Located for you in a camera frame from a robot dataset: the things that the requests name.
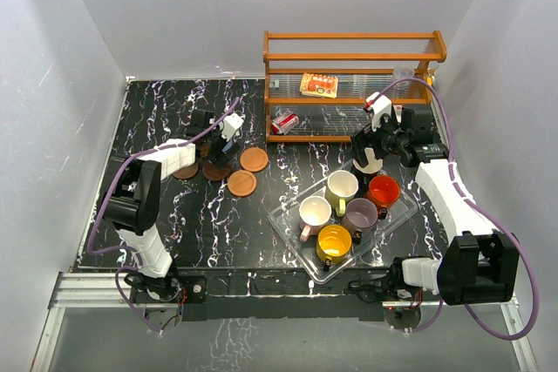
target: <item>white wall panel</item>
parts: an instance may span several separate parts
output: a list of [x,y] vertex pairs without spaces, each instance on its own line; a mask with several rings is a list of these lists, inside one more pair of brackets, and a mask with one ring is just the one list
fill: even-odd
[[125,80],[82,0],[0,0],[0,359],[27,371],[78,251]]
[[[541,313],[529,340],[542,371],[558,362],[557,25],[555,0],[474,0],[436,73],[467,187],[534,263]],[[523,269],[516,292],[527,322]]]

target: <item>shelf rung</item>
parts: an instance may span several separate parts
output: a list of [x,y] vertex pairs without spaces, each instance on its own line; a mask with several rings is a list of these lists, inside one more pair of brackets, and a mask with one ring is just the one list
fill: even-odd
[[268,33],[268,39],[432,39],[433,32],[396,32],[396,33]]
[[269,74],[393,74],[393,69],[269,69]]
[[[364,106],[365,98],[268,98],[268,105],[354,105]],[[424,98],[393,98],[394,105],[427,104]]]
[[348,135],[269,135],[269,143],[350,143]]
[[361,52],[336,52],[336,53],[290,53],[268,54],[268,61],[439,61],[439,54],[416,53],[361,53]]

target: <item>food package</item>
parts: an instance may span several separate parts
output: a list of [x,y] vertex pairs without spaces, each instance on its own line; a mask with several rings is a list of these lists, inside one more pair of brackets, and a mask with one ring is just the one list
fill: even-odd
[[304,73],[300,92],[306,96],[337,97],[338,79],[323,74]]

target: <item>yellow mug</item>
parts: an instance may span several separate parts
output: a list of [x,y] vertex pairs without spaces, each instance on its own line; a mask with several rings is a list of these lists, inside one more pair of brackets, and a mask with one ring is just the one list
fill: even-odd
[[346,228],[333,225],[322,228],[317,235],[317,257],[323,262],[323,271],[328,272],[332,264],[341,263],[350,251],[352,237]]

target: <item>orange mug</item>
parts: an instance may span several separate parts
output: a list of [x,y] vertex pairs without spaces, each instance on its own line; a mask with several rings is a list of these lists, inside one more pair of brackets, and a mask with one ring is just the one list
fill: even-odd
[[398,201],[400,194],[399,183],[391,176],[380,174],[371,180],[365,197],[374,203],[378,217],[382,220],[387,210]]

